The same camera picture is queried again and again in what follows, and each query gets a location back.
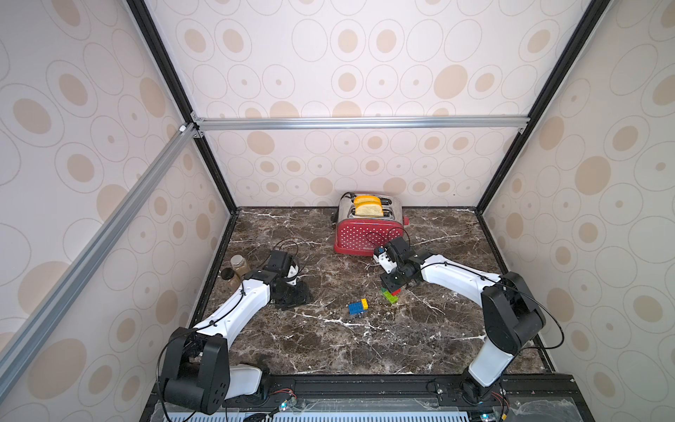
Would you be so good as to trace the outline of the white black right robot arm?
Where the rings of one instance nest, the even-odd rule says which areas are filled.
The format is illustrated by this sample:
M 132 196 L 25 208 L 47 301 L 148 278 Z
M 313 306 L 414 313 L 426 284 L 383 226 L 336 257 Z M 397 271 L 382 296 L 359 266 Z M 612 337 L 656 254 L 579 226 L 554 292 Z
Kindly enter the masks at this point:
M 449 289 L 479 305 L 485 341 L 465 371 L 465 389 L 483 394 L 545 325 L 541 305 L 525 280 L 514 272 L 493 274 L 430 251 L 415 251 L 402 237 L 374 249 L 374 261 L 384 270 L 383 288 L 393 293 L 412 282 Z

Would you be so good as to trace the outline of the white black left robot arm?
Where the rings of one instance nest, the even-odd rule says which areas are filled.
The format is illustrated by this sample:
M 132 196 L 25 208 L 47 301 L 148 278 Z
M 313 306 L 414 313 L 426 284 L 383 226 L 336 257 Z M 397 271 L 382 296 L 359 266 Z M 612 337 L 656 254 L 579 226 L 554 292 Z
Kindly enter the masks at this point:
M 273 250 L 259 269 L 244 275 L 240 287 L 206 320 L 179 327 L 156 364 L 156 391 L 163 411 L 175 404 L 212 415 L 229 400 L 267 399 L 270 384 L 263 369 L 230 364 L 230 348 L 242 329 L 268 304 L 286 311 L 310 300 L 302 267 L 287 251 Z

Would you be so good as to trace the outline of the lime green lego brick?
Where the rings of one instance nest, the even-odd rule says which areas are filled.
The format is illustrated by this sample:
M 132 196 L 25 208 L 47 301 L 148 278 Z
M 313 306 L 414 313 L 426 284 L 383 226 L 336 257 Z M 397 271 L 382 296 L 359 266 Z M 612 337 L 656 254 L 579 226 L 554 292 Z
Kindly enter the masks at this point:
M 388 300 L 390 304 L 396 304 L 398 302 L 398 297 L 392 295 L 386 288 L 381 290 L 382 295 Z

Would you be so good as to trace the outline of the blue lego brick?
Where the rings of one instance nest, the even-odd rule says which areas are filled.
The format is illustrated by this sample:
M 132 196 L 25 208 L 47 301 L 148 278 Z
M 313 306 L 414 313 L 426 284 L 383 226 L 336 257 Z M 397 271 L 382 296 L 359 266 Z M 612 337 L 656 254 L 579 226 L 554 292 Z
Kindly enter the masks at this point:
M 361 313 L 363 313 L 363 312 L 365 312 L 365 311 L 367 311 L 367 309 L 363 309 L 363 308 L 362 308 L 361 301 L 360 301 L 360 302 L 350 303 L 350 304 L 348 305 L 348 312 L 349 312 L 349 314 L 350 314 L 351 316 L 359 315 L 359 314 L 361 314 Z

